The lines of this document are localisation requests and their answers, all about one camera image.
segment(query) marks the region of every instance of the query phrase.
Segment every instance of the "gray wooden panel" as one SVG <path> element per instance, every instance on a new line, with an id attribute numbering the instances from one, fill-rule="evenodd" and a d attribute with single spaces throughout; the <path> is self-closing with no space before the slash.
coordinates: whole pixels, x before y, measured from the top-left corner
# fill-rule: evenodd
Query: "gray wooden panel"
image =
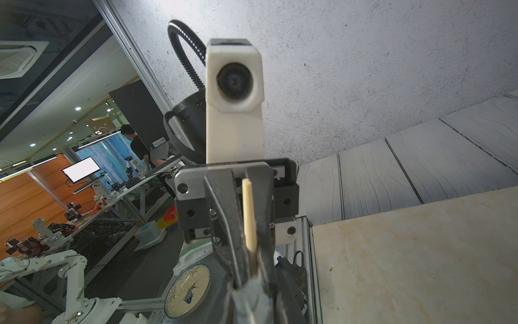
<path id="1" fill-rule="evenodd" d="M 387 140 L 425 203 L 518 185 L 518 175 L 438 119 Z"/>
<path id="2" fill-rule="evenodd" d="M 313 225 L 342 219 L 340 174 L 336 154 L 300 166 L 299 216 L 307 216 Z"/>
<path id="3" fill-rule="evenodd" d="M 518 172 L 518 100 L 493 98 L 441 120 Z"/>
<path id="4" fill-rule="evenodd" d="M 518 89 L 509 92 L 507 95 L 518 98 Z"/>
<path id="5" fill-rule="evenodd" d="M 385 140 L 338 153 L 344 218 L 419 205 Z"/>

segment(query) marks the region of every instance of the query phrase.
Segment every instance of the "bolt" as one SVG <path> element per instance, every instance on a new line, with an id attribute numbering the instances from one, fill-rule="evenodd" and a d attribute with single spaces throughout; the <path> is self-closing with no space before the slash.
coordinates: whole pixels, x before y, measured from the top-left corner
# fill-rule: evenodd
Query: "bolt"
<path id="1" fill-rule="evenodd" d="M 218 217 L 218 214 L 216 214 L 216 211 L 214 209 L 209 209 L 209 218 L 211 220 L 215 220 Z"/>

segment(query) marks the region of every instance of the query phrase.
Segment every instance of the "decorative plate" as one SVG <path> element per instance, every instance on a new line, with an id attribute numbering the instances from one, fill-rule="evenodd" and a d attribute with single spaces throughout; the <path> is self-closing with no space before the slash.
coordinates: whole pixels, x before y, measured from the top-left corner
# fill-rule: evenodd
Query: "decorative plate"
<path id="1" fill-rule="evenodd" d="M 196 264 L 185 270 L 172 285 L 165 299 L 164 311 L 169 318 L 179 318 L 195 309 L 210 285 L 210 270 Z"/>

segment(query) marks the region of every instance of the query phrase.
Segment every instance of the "textured wall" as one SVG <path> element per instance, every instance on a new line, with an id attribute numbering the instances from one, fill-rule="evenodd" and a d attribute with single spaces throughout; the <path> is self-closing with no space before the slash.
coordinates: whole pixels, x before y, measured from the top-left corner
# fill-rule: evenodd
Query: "textured wall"
<path id="1" fill-rule="evenodd" d="M 196 88 L 170 19 L 250 40 L 269 157 L 314 161 L 518 88 L 516 0 L 113 1 L 174 104 Z"/>

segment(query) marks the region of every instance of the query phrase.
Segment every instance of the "monitor screen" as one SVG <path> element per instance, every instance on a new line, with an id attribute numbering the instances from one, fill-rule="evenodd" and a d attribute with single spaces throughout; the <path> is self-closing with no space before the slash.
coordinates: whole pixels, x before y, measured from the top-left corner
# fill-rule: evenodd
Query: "monitor screen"
<path id="1" fill-rule="evenodd" d="M 89 175 L 100 171 L 100 167 L 97 165 L 97 163 L 95 163 L 92 157 L 89 157 L 77 162 L 76 164 L 64 168 L 62 171 L 70 179 L 70 181 L 76 183 L 79 180 L 83 180 Z"/>

